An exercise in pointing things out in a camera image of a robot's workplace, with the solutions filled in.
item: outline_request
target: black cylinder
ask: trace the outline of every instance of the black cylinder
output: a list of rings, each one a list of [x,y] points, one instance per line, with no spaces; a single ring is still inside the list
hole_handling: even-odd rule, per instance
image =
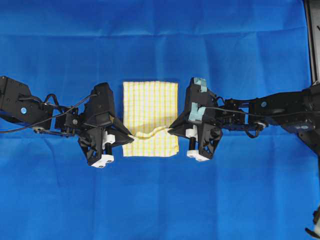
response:
[[[190,137],[189,138],[189,150],[195,150],[196,149],[196,138]]]
[[[108,155],[112,155],[112,147],[111,147],[111,144],[110,143],[106,143],[104,145],[105,147],[105,154],[108,154]]]

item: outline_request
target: white plastic part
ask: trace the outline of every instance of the white plastic part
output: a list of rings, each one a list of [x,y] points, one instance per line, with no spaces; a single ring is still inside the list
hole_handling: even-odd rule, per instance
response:
[[[115,141],[116,136],[113,134],[108,134],[108,132],[105,131],[102,139],[102,149],[105,150],[105,144],[113,144]]]
[[[113,135],[113,134],[108,134],[108,135],[106,136],[106,142],[107,142],[108,144],[113,144],[115,141],[116,141],[116,136],[115,136],[115,135]]]
[[[198,128],[196,125],[193,125],[193,128],[188,128],[185,130],[185,136],[189,138],[195,138],[198,141]]]
[[[113,155],[109,154],[102,154],[101,159],[96,161],[94,164],[91,165],[91,167],[103,169],[106,164],[110,164],[115,160]]]
[[[199,154],[199,150],[188,150],[186,152],[186,155],[189,158],[195,158],[195,160],[199,161],[199,162],[203,162],[203,161],[207,161],[209,160],[209,158],[202,156]]]

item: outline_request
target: wire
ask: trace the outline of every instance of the wire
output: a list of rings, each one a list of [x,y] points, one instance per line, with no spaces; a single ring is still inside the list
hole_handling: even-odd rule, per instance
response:
[[[63,113],[60,113],[60,114],[57,114],[57,115],[54,115],[54,116],[51,116],[45,120],[42,120],[42,121],[38,121],[38,122],[35,122],[31,125],[28,125],[28,126],[24,126],[24,127],[21,127],[21,128],[16,128],[16,129],[12,129],[12,130],[7,130],[7,131],[0,131],[0,134],[9,134],[9,133],[15,133],[15,132],[19,132],[19,131],[22,131],[22,130],[25,130],[25,129],[28,129],[28,128],[31,128],[31,127],[34,127],[36,125],[39,125],[39,124],[42,124],[42,123],[45,123],[46,121],[49,121],[51,119],[54,119],[54,118],[58,118],[58,117],[61,117],[67,113],[69,113],[70,111],[72,111],[73,109],[77,108],[79,105],[81,105],[84,101],[86,101],[87,99],[93,97],[93,96],[98,96],[97,94],[91,94],[89,96],[86,96],[84,99],[82,99],[81,101],[79,101],[76,105],[74,106],[71,106],[67,111],[63,112]]]
[[[58,109],[58,111],[62,114],[62,106],[59,105],[57,96],[53,93],[50,93],[46,96],[45,100],[44,100],[44,104],[48,104],[49,98],[53,99],[54,104],[56,105],[56,108]]]
[[[275,118],[275,117],[286,117],[286,116],[291,116],[291,115],[296,115],[296,114],[316,114],[316,113],[319,114],[320,113],[320,111],[296,111],[296,112],[292,112],[292,113],[285,113],[285,114],[278,114],[278,115],[258,115],[258,114],[248,113],[245,111],[230,110],[230,109],[224,109],[224,108],[215,107],[215,106],[202,106],[202,107],[205,107],[207,109],[220,110],[220,111],[224,111],[224,112],[244,114],[244,115],[258,117],[258,118],[266,118],[266,117]]]
[[[18,98],[18,100],[33,100],[36,101],[40,104],[42,104],[43,102],[41,101],[41,99],[37,96],[21,96]]]

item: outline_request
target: yellow grid pattern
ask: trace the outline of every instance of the yellow grid pattern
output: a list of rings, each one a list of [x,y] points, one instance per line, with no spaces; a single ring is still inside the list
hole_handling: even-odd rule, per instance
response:
[[[123,156],[169,157],[179,151],[168,127],[178,117],[178,84],[161,81],[123,83],[123,124],[133,134]]]

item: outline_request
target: blue fabric backdrop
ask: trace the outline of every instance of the blue fabric backdrop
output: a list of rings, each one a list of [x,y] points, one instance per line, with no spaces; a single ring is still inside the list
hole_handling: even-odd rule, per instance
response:
[[[300,0],[0,2],[0,74],[63,105],[108,82],[191,77],[226,98],[310,85]],[[13,129],[0,122],[0,129]],[[317,158],[295,135],[224,131],[214,159],[123,157],[87,166],[76,138],[0,135],[1,240],[307,239],[319,203]]]

